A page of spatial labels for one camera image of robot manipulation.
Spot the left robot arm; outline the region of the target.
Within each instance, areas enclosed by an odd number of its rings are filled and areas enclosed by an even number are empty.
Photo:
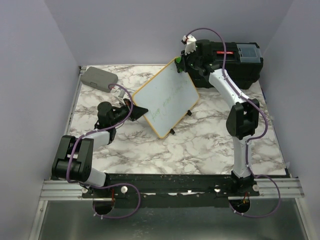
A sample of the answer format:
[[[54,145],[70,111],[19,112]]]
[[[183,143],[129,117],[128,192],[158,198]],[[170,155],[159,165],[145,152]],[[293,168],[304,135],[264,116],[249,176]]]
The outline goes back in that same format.
[[[116,127],[126,120],[136,121],[148,109],[136,106],[129,99],[124,100],[121,107],[104,101],[97,106],[97,122],[94,130],[75,137],[62,136],[53,160],[51,174],[53,177],[94,186],[93,191],[101,198],[107,197],[111,191],[108,175],[92,167],[93,152],[102,146],[111,144],[116,136]]]

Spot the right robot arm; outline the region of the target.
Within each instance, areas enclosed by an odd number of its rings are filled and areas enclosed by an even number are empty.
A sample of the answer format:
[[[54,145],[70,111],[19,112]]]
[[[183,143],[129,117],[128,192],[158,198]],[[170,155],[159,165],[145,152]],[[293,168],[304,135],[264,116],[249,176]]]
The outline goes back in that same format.
[[[192,35],[182,39],[185,49],[175,60],[179,73],[186,72],[197,88],[215,88],[230,108],[226,120],[232,136],[234,165],[230,191],[241,196],[248,190],[247,182],[254,175],[250,170],[251,146],[248,140],[259,124],[260,103],[243,93],[259,77],[263,67],[256,43],[215,42],[197,40]]]

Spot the green whiteboard eraser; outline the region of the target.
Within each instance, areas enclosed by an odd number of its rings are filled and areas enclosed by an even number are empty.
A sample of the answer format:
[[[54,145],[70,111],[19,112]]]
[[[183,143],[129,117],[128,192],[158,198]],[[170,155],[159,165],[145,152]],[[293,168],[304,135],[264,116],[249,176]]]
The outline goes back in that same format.
[[[182,58],[179,56],[179,57],[175,58],[174,62],[176,65],[179,65],[181,60],[182,60]]]

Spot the yellow framed whiteboard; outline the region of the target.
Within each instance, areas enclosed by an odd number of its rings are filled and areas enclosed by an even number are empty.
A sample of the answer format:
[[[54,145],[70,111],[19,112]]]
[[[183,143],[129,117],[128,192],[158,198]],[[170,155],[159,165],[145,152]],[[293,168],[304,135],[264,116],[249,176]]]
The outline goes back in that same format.
[[[138,107],[148,109],[145,120],[158,138],[165,138],[198,102],[198,91],[186,72],[171,60],[133,95]]]

